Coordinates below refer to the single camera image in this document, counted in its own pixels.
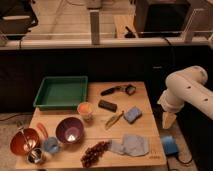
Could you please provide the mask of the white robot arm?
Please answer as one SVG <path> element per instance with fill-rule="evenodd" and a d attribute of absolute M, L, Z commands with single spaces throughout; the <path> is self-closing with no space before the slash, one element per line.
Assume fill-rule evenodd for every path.
<path fill-rule="evenodd" d="M 176 114 L 185 103 L 200 110 L 213 120 L 213 92 L 205 87 L 208 74 L 200 66 L 191 66 L 169 74 L 165 79 L 167 89 L 161 94 L 158 104 L 164 110 L 162 127 L 169 129 Z"/>

